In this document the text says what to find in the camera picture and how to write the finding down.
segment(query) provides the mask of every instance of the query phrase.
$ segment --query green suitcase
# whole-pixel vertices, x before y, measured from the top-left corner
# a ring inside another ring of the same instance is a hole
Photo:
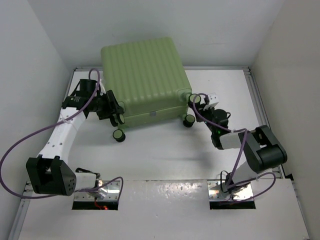
[[[103,85],[124,108],[119,129],[184,118],[192,89],[169,37],[105,46]]]

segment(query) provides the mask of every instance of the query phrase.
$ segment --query white wall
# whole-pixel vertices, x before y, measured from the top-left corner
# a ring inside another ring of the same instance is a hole
[[[170,36],[187,66],[251,66],[284,0],[28,0],[70,67],[106,45]]]
[[[25,135],[58,117],[69,72],[26,0],[0,1],[0,155]],[[36,156],[49,132],[22,143],[2,174],[22,193],[26,161]],[[0,186],[0,239],[7,239],[20,199]]]
[[[287,0],[253,66],[272,130],[288,152],[311,239],[320,239],[320,1]]]

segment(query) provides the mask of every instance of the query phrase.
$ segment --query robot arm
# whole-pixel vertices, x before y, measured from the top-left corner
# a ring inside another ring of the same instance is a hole
[[[215,93],[206,96],[204,98],[204,103],[201,103],[199,95],[192,94],[189,97],[188,105],[194,111],[193,102],[195,103],[196,111],[201,116],[222,126],[221,129],[218,126],[204,121],[204,119],[199,117],[195,112],[196,121],[205,122],[206,126],[211,131],[211,140],[217,149],[225,150],[241,147],[244,139],[244,132],[227,131],[231,114],[223,109],[215,109],[215,106],[219,102]],[[246,157],[246,162],[236,169],[230,185],[256,178],[257,174],[270,168],[275,168],[287,161],[285,149],[266,125],[259,126],[256,129],[247,132],[243,152]],[[228,181],[230,177],[231,175],[229,173],[226,176],[226,181]]]
[[[79,90],[62,103],[58,122],[65,121],[77,113],[88,102],[96,84],[94,80],[81,79]],[[100,120],[110,119],[113,126],[124,123],[122,122],[124,109],[119,106],[112,90],[102,93],[98,90],[97,95],[83,112],[56,126],[38,156],[28,159],[26,169],[35,193],[70,196],[74,191],[97,186],[100,174],[77,170],[73,172],[68,167],[71,146],[90,112],[95,112]]]

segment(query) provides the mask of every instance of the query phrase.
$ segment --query metal mounting plate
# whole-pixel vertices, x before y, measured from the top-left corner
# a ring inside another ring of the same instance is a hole
[[[97,197],[96,202],[117,202],[119,197],[119,192],[121,188],[120,181],[114,181],[107,186],[100,188],[99,194],[90,193],[90,192],[75,192],[74,193],[74,202],[94,202],[95,197]]]
[[[223,193],[221,191],[219,180],[208,180],[208,195],[210,202],[210,209],[255,209],[254,199],[246,200],[253,197],[253,191],[251,184],[242,187],[239,191],[233,192],[232,194]]]

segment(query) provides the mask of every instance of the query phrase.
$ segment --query white table surface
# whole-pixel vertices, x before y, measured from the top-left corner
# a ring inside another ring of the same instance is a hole
[[[254,193],[271,179],[253,182]],[[72,197],[31,200],[19,240],[305,240],[289,179],[256,209],[210,210],[205,180],[125,181],[119,209],[71,210]]]
[[[194,93],[216,93],[222,108],[231,113],[231,129],[256,128],[252,99],[242,70],[187,70]],[[70,92],[88,72],[76,71]],[[238,149],[218,150],[204,123],[192,128],[180,119],[126,130],[126,139],[116,142],[110,121],[90,113],[71,148],[68,165],[101,173],[104,179],[122,176],[126,180],[216,179],[222,170],[230,172]]]
[[[187,70],[195,93],[218,94],[231,112],[229,127],[254,129],[258,120],[242,70]],[[87,72],[74,73],[71,90]],[[71,210],[73,197],[31,200],[20,240],[303,240],[308,233],[289,179],[255,199],[256,209],[210,210],[203,179],[231,171],[238,150],[217,150],[203,123],[185,128],[180,120],[112,138],[108,120],[90,114],[69,155],[69,166],[125,179],[118,211]],[[252,183],[257,194],[271,179]]]

